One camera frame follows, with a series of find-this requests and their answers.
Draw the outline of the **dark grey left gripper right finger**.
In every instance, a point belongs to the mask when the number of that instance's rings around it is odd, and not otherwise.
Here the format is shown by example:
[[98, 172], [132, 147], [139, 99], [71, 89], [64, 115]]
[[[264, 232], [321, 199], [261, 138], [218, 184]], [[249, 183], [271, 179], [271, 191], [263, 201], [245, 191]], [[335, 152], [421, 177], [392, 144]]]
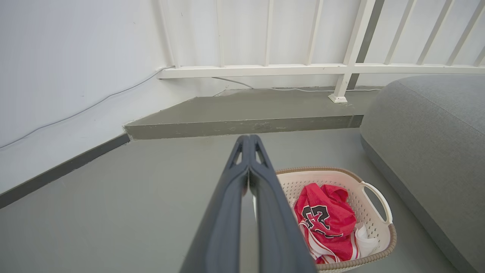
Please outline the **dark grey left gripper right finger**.
[[249, 137], [249, 186], [255, 198], [260, 273], [317, 271], [258, 135]]

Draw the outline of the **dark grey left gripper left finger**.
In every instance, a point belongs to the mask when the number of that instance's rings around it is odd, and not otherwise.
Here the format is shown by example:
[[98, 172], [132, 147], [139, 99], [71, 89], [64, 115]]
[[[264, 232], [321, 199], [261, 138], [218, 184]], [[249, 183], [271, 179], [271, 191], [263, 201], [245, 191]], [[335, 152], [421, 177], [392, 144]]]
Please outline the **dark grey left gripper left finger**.
[[249, 173], [249, 136], [237, 138], [199, 228], [182, 273], [238, 273], [241, 199]]

